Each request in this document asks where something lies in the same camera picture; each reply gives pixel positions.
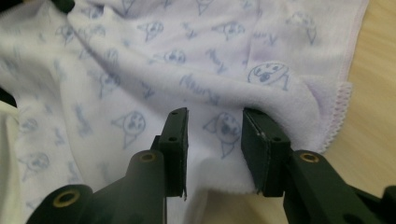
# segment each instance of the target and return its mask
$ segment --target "dog face print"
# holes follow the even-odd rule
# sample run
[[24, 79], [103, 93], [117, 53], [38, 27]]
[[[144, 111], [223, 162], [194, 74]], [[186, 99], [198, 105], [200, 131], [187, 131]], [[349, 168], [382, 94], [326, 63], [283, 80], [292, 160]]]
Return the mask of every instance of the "dog face print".
[[145, 131], [146, 120], [143, 115], [137, 111], [115, 119], [111, 122], [115, 126], [123, 129], [124, 132], [124, 145], [126, 149], [137, 138], [139, 134]]
[[248, 74], [248, 82], [263, 86], [278, 86], [288, 90], [289, 68], [283, 63], [263, 63], [254, 67]]
[[241, 137], [239, 122], [229, 113], [222, 112], [210, 120], [204, 130], [213, 133], [221, 142], [221, 158], [227, 157], [234, 149], [236, 142]]

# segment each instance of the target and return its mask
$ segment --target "black plastic part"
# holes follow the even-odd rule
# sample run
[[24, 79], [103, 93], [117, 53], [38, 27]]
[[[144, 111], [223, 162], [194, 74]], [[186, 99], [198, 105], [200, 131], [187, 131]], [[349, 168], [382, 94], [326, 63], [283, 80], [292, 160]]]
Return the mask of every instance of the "black plastic part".
[[[382, 223], [355, 194], [330, 164], [318, 153], [295, 151], [287, 164], [290, 182], [297, 190], [285, 194], [285, 212], [289, 223], [375, 224]], [[298, 193], [299, 202], [292, 193]], [[293, 216], [304, 206], [306, 217]]]
[[17, 103], [15, 102], [14, 97], [1, 88], [0, 88], [0, 100], [9, 104], [9, 105], [17, 107]]
[[27, 224], [78, 223], [92, 196], [84, 185], [68, 185], [53, 191], [30, 216]]
[[278, 125], [259, 110], [245, 109], [242, 151], [257, 192], [265, 197], [283, 196], [284, 165], [290, 140]]
[[384, 219], [388, 223], [396, 223], [396, 186], [385, 189], [380, 204]]
[[107, 187], [96, 191], [92, 196], [78, 224], [110, 223], [116, 210], [117, 200], [123, 183], [120, 179]]
[[163, 167], [161, 151], [146, 150], [132, 156], [110, 223], [166, 223]]
[[75, 6], [74, 0], [51, 0], [51, 2], [62, 11], [62, 13], [69, 13]]
[[167, 197], [181, 197], [186, 192], [188, 118], [187, 108], [169, 113], [161, 136], [154, 139], [154, 142], [158, 141], [158, 146], [153, 144], [151, 147], [160, 150], [165, 157]]

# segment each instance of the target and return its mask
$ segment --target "white towel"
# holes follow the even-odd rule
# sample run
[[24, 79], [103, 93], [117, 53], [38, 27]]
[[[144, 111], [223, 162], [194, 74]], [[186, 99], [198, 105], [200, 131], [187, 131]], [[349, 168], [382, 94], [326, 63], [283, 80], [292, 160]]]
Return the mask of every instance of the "white towel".
[[347, 111], [347, 73], [367, 0], [49, 1], [0, 19], [0, 85], [17, 100], [22, 205], [123, 177], [167, 114], [190, 110], [188, 200], [168, 223], [199, 223], [208, 189], [254, 190], [242, 109], [269, 114], [293, 149], [323, 152]]

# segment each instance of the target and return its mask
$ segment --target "printed cartoon face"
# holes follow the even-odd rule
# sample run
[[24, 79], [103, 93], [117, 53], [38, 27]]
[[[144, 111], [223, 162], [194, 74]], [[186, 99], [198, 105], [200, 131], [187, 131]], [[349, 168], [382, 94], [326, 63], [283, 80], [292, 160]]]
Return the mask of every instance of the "printed cartoon face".
[[183, 51], [174, 49], [165, 53], [164, 59], [167, 63], [183, 64], [186, 62], [186, 55]]
[[238, 121], [228, 113], [221, 113], [216, 121], [216, 135], [222, 143], [234, 143], [239, 139], [241, 128]]
[[37, 121], [35, 119], [27, 119], [24, 123], [21, 124], [21, 132], [30, 133], [36, 130], [37, 126]]
[[123, 122], [123, 129], [129, 135], [138, 135], [144, 131], [145, 127], [145, 119], [136, 111], [129, 114]]
[[279, 80], [288, 71], [289, 68], [282, 63], [264, 63], [250, 71], [248, 81], [251, 83], [269, 85]]
[[286, 23], [303, 26], [307, 29], [315, 28], [314, 20], [308, 14], [303, 12], [294, 13]]
[[103, 75], [100, 77], [100, 82], [103, 88], [107, 90], [113, 90], [120, 85], [120, 77], [115, 74], [110, 74], [108, 76]]
[[24, 158], [24, 162], [30, 171], [41, 171], [46, 169], [49, 164], [49, 158], [43, 153], [37, 153]]

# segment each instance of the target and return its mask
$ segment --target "brass screw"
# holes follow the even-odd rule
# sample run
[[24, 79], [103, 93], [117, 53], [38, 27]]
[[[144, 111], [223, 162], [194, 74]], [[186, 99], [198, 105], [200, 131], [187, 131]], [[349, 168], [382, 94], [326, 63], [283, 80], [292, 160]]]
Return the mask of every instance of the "brass screw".
[[309, 153], [309, 152], [302, 153], [300, 155], [300, 158], [303, 161], [307, 161], [307, 162], [319, 162], [319, 158], [317, 156], [315, 156], [314, 154]]
[[53, 200], [52, 205], [58, 208], [67, 207], [70, 204], [75, 203], [79, 199], [79, 196], [80, 194], [77, 189], [68, 189], [58, 194], [58, 196]]

